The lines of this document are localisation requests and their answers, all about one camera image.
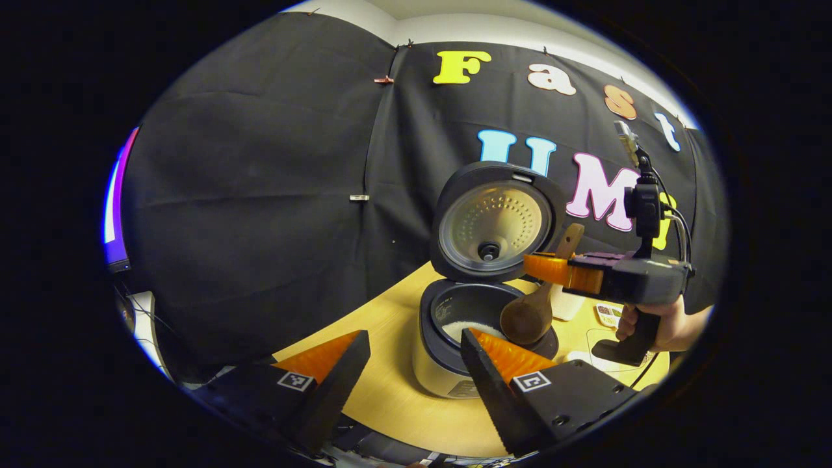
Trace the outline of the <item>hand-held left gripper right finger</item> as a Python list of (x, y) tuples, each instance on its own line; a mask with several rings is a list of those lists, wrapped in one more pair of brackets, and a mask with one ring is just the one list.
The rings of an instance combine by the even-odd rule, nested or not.
[(582, 359), (554, 363), (473, 328), (461, 333), (460, 354), (514, 456), (570, 444), (641, 399)]

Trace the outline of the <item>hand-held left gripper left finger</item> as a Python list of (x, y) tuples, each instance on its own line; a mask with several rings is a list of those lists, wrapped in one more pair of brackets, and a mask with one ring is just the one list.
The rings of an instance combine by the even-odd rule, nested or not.
[(276, 363), (240, 365), (195, 391), (196, 400), (263, 439), (317, 455), (371, 358), (365, 330)]

